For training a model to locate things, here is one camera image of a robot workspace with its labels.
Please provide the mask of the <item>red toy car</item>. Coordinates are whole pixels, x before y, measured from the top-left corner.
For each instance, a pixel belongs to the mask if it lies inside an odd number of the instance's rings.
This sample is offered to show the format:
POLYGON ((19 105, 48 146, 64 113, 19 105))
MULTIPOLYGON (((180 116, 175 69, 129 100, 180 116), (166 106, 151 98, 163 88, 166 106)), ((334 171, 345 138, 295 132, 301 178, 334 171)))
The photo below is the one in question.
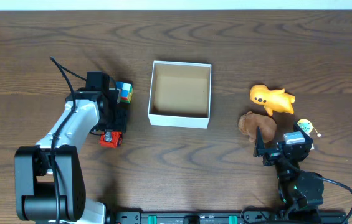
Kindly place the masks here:
POLYGON ((99 144, 101 146, 117 148, 123 142, 123 133, 121 131, 106 131, 100 136, 99 144))

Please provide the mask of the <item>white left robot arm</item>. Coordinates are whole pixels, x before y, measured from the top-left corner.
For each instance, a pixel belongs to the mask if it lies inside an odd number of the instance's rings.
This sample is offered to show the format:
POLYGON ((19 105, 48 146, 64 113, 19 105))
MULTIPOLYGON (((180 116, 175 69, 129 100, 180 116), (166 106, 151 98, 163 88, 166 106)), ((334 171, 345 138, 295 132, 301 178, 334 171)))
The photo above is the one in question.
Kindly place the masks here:
POLYGON ((35 145, 14 155, 16 213, 37 223, 105 223, 103 203, 86 196, 78 154, 90 131, 106 130, 122 117, 121 90, 77 90, 64 112, 35 145))

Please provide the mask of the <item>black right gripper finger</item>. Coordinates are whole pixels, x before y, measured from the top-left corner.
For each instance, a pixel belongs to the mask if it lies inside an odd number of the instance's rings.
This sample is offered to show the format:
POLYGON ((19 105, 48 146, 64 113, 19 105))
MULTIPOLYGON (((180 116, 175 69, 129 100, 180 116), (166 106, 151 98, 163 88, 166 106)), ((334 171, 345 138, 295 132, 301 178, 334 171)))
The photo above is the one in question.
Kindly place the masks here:
POLYGON ((305 131, 298 125, 298 123, 294 123, 293 124, 293 131, 294 132, 302 132, 302 133, 305 133, 305 131))
POLYGON ((254 155, 255 156, 262 156, 265 151, 265 143, 262 138, 262 133, 259 127, 256 129, 256 141, 254 147, 254 155))

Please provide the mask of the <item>colourful puzzle cube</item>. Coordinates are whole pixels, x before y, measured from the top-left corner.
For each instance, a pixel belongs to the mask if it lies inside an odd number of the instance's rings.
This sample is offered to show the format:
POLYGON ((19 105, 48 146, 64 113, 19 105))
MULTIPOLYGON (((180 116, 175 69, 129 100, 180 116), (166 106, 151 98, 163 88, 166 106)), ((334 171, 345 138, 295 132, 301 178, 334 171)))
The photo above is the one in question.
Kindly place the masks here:
POLYGON ((116 82, 116 87, 120 91, 120 101, 130 103, 133 95, 133 86, 131 83, 116 82))

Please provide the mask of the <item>yellow rattle drum toy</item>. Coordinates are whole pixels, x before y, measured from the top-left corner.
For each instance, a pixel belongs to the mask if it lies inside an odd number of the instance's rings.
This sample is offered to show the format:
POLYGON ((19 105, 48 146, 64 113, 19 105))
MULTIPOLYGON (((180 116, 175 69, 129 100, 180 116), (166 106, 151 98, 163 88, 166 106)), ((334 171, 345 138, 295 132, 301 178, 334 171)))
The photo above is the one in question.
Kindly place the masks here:
POLYGON ((316 132, 316 135, 319 138, 321 137, 321 134, 316 130, 316 128, 314 127, 311 121, 307 119, 300 119, 297 121, 297 124, 307 135, 310 136, 310 133, 314 131, 316 132))

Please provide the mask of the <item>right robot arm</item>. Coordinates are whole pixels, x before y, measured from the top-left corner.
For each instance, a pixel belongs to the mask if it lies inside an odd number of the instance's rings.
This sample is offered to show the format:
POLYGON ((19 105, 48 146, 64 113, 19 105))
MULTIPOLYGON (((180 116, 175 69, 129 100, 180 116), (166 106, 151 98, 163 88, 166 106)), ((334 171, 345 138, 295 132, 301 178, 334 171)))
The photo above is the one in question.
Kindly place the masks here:
POLYGON ((284 134, 283 141, 267 148, 262 132, 257 128, 254 156, 261 157, 264 166, 275 166, 285 217, 291 212, 314 210, 323 203, 323 181, 299 166, 308 157, 312 144, 313 139, 294 124, 293 132, 284 134))

